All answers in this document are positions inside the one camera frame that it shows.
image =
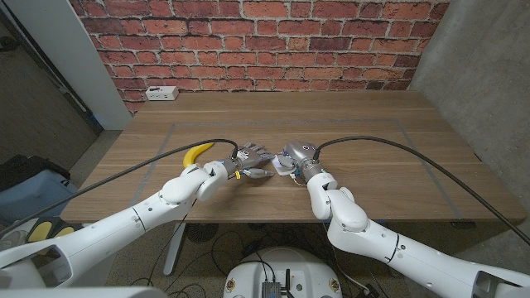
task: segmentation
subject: power outlet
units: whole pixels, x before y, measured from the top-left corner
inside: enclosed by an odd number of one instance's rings
[[[178,94],[175,86],[152,86],[146,91],[149,100],[175,100]]]

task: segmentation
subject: concrete wall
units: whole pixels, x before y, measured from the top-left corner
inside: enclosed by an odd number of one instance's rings
[[[487,3],[451,2],[409,89],[530,210],[530,1]]]

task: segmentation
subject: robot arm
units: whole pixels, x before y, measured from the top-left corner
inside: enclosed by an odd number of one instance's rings
[[[282,164],[295,165],[307,181],[313,213],[331,219],[328,239],[336,248],[385,262],[442,297],[511,296],[530,286],[530,276],[445,255],[370,220],[351,192],[337,190],[335,178],[312,160],[314,152],[309,143],[290,142]]]

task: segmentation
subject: banana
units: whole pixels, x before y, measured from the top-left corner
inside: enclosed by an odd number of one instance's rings
[[[195,146],[188,150],[188,152],[184,155],[184,160],[182,161],[182,165],[186,168],[188,166],[191,166],[195,163],[195,158],[202,152],[208,150],[208,148],[212,147],[214,143],[206,143],[199,146]]]

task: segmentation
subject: brick wall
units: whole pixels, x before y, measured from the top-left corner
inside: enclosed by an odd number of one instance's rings
[[[449,0],[70,0],[134,113],[181,91],[406,89]]]

